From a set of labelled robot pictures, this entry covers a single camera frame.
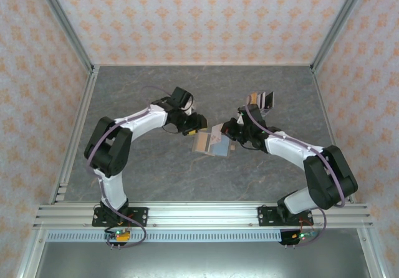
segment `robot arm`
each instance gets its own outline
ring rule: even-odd
[[[267,128],[256,104],[248,105],[248,111],[258,124]],[[316,207],[329,209],[340,202],[337,186],[315,151],[328,161],[339,181],[344,196],[356,192],[357,182],[338,147],[331,145],[322,148],[306,143],[308,147],[303,147],[299,143],[304,142],[289,137],[280,129],[275,127],[267,129],[273,135],[264,132],[255,125],[249,118],[246,109],[241,107],[238,109],[238,120],[232,118],[225,122],[221,132],[240,144],[249,141],[254,148],[264,153],[280,156],[305,171],[307,188],[289,194],[277,202],[279,215],[283,220]]]
[[[194,113],[192,106],[193,96],[177,87],[170,97],[152,102],[149,109],[124,118],[112,120],[103,117],[100,119],[86,146],[84,153],[86,158],[89,158],[94,146],[106,131],[117,123],[124,122],[99,146],[90,163],[90,167],[99,176],[100,185],[103,188],[100,203],[102,207],[112,207],[125,214],[128,199],[123,190],[122,170],[127,164],[131,142],[144,133],[169,123],[176,125],[178,132],[183,135],[206,128],[206,119]]]

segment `orange floral pattern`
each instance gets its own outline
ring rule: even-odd
[[[2,277],[16,277],[37,207],[49,199],[86,76],[45,0],[2,0]]]
[[[59,1],[93,63],[134,65],[310,64],[345,0]]]
[[[399,4],[360,0],[317,74],[337,143],[399,273]]]

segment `black bracket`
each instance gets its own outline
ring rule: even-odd
[[[267,127],[257,104],[248,105],[248,110],[258,124],[265,128]],[[238,124],[237,119],[231,118],[230,121],[223,123],[221,133],[227,136],[229,139],[237,141],[242,145],[249,141],[255,149],[267,153],[264,140],[268,138],[269,134],[261,130],[252,122],[246,112],[245,107],[238,108],[238,113],[241,114],[244,125]],[[280,129],[276,127],[267,127],[267,129],[271,132],[280,131]]]
[[[311,211],[303,211],[299,214],[292,215],[283,221],[277,212],[277,206],[262,205],[257,208],[257,220],[259,226],[300,226],[301,219],[307,220],[313,225],[313,215]],[[302,222],[302,225],[310,226],[306,222]]]
[[[358,188],[356,179],[341,150],[331,145],[323,149],[322,155],[337,176],[344,197],[356,192]],[[340,201],[337,186],[318,156],[309,156],[304,160],[304,169],[309,195],[318,207],[329,209]]]
[[[84,152],[86,159],[89,158],[97,142],[113,125],[115,125],[115,122],[111,118],[103,117],[99,120],[86,146]],[[90,167],[93,169],[98,168],[106,177],[120,173],[127,164],[132,135],[133,133],[128,128],[116,128],[107,137],[108,140],[114,139],[112,144],[110,145],[106,141],[101,143]]]
[[[129,207],[128,202],[122,206],[119,210],[120,213],[124,214],[127,217],[132,218],[136,222],[139,222],[144,227],[147,226],[148,221],[148,208],[136,208]],[[137,227],[136,224],[130,223],[127,220],[121,218],[117,214],[115,214],[110,208],[104,205],[102,202],[100,206],[94,208],[94,215],[92,221],[93,227]]]

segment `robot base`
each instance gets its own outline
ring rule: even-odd
[[[144,227],[147,226],[148,208],[129,207],[129,202],[126,201],[118,212],[139,222]],[[127,227],[128,225],[137,227],[136,224],[130,223],[115,214],[108,206],[104,205],[103,202],[100,202],[99,207],[94,208],[93,227]]]
[[[257,219],[259,226],[300,226],[300,220],[307,220],[313,225],[313,217],[311,211],[303,211],[299,214],[291,215],[287,219],[283,219],[277,212],[277,206],[262,205],[257,208]],[[306,222],[302,222],[303,226],[310,226]]]

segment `cable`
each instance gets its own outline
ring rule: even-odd
[[[300,219],[300,220],[302,222],[305,222],[306,224],[308,224],[314,230],[313,224],[311,222],[309,222],[308,220],[305,220],[305,219]]]
[[[240,143],[240,145],[241,145],[241,147],[243,147],[243,148],[245,148],[245,149],[248,149],[248,150],[259,150],[259,149],[257,149],[257,148],[250,148],[250,147],[245,147],[243,144],[241,144]]]
[[[104,232],[105,232],[105,233],[109,233],[109,234],[115,234],[115,231],[111,231],[110,229],[115,228],[115,227],[117,227],[117,226],[118,226],[118,224],[117,224],[117,225],[110,226],[110,227],[108,227],[108,228],[105,228],[105,229],[104,229]]]
[[[164,92],[164,93],[166,93],[167,95],[170,96],[170,94],[169,94],[167,91],[165,91],[165,90],[163,90],[163,89],[161,89],[161,88],[159,88],[159,87],[156,87],[156,86],[148,86],[148,85],[147,85],[147,86],[144,86],[144,87],[142,87],[142,88],[140,89],[140,95],[142,94],[142,90],[145,89],[145,88],[152,88],[152,89],[161,90],[162,92]],[[144,232],[144,236],[142,237],[141,240],[139,240],[139,241],[137,241],[137,242],[133,242],[133,243],[131,243],[131,244],[126,244],[126,245],[124,245],[124,246],[118,246],[119,249],[121,249],[121,248],[133,247],[133,246],[136,246],[136,245],[141,244],[141,243],[147,238],[147,231],[145,230],[144,226],[141,225],[139,222],[137,222],[137,221],[134,220],[134,219],[131,219],[131,218],[126,217],[124,214],[119,213],[115,208],[113,208],[113,207],[111,206],[110,201],[108,200],[107,195],[105,194],[103,179],[101,178],[100,175],[96,174],[96,172],[94,171],[94,169],[92,169],[92,168],[90,167],[90,164],[92,163],[93,157],[94,157],[95,153],[97,152],[98,148],[100,147],[100,145],[105,141],[105,139],[106,139],[115,129],[117,129],[119,126],[121,126],[121,125],[124,124],[124,123],[127,123],[127,122],[129,122],[129,121],[142,118],[142,117],[144,117],[145,115],[147,115],[148,113],[150,113],[150,109],[151,109],[150,103],[148,103],[147,100],[145,100],[145,99],[144,99],[144,102],[147,103],[147,109],[146,109],[143,113],[141,113],[141,114],[139,114],[139,115],[137,115],[137,116],[132,116],[132,117],[130,117],[130,118],[125,118],[125,119],[121,120],[120,122],[118,122],[118,123],[116,123],[115,125],[113,125],[109,130],[107,130],[107,131],[101,136],[101,138],[99,139],[99,141],[97,142],[97,144],[94,146],[92,152],[90,153],[89,158],[87,159],[87,163],[86,163],[86,170],[87,170],[87,172],[88,172],[89,174],[91,174],[91,175],[96,176],[96,177],[99,179],[101,195],[102,195],[103,200],[105,201],[105,204],[106,204],[115,214],[117,214],[118,216],[120,216],[122,219],[125,219],[125,220],[129,221],[129,222],[132,223],[132,224],[136,224],[136,225],[137,225],[138,227],[140,227],[140,228],[142,229],[142,231]],[[107,245],[110,246],[111,248],[113,248],[113,245],[110,244],[110,241],[109,241],[109,240],[110,240],[110,236],[109,236],[108,239],[107,239]]]
[[[167,133],[179,133],[179,132],[169,132],[168,130],[165,130],[165,126],[163,126],[162,129],[163,129],[164,131],[166,131]]]
[[[303,222],[302,218],[299,218],[299,222],[300,222],[300,231],[299,231],[299,233],[301,233],[303,228],[304,228],[304,222]]]
[[[131,218],[133,217],[133,215],[134,215],[134,214],[131,214],[131,215],[129,215],[129,216],[128,216],[128,218],[130,218],[130,219],[131,219]]]
[[[323,219],[324,219],[324,224],[323,224],[323,228],[322,228],[321,232],[320,232],[318,235],[316,235],[316,237],[315,237],[314,239],[311,239],[309,242],[305,242],[305,243],[303,243],[303,244],[295,245],[295,247],[303,247],[303,246],[310,245],[310,244],[312,244],[313,242],[316,242],[316,240],[318,240],[318,239],[320,238],[320,236],[323,234],[323,232],[325,231],[325,228],[327,227],[327,217],[326,217],[325,212],[324,212],[323,209],[321,209],[321,208],[317,208],[317,209],[319,209],[319,210],[322,212],[322,214],[323,214]]]
[[[291,141],[291,142],[293,142],[293,143],[295,143],[295,144],[298,144],[299,146],[301,146],[301,147],[303,147],[303,148],[305,148],[305,149],[307,149],[307,150],[310,150],[311,152],[315,153],[315,154],[321,159],[321,161],[323,162],[323,164],[325,165],[325,167],[326,167],[326,168],[328,169],[328,171],[330,172],[331,177],[332,177],[332,180],[334,181],[335,186],[337,187],[337,190],[338,190],[338,193],[339,193],[339,197],[340,197],[340,199],[341,199],[341,204],[336,204],[335,206],[338,207],[338,208],[343,208],[343,207],[345,206],[345,196],[344,196],[344,192],[342,191],[342,188],[341,188],[341,186],[340,186],[340,184],[339,184],[339,182],[338,182],[337,175],[335,175],[333,169],[331,168],[329,162],[325,159],[325,157],[324,157],[321,153],[319,153],[316,149],[314,149],[312,146],[309,146],[309,145],[307,145],[307,144],[305,144],[305,143],[303,143],[303,142],[301,142],[301,141],[299,141],[299,140],[296,140],[296,139],[294,139],[294,138],[291,138],[291,137],[278,135],[278,134],[273,133],[273,132],[271,132],[270,130],[264,128],[264,127],[263,127],[262,125],[260,125],[260,124],[254,119],[254,117],[251,115],[251,113],[250,113],[250,111],[249,111],[249,109],[248,109],[248,104],[245,104],[244,107],[245,107],[245,111],[246,111],[247,114],[248,114],[248,117],[249,117],[249,118],[252,120],[252,122],[253,122],[257,127],[259,127],[261,130],[263,130],[264,132],[268,133],[269,135],[272,135],[272,136],[274,136],[274,137],[276,137],[276,138],[279,138],[279,139],[281,139],[281,140],[287,140],[287,141]]]

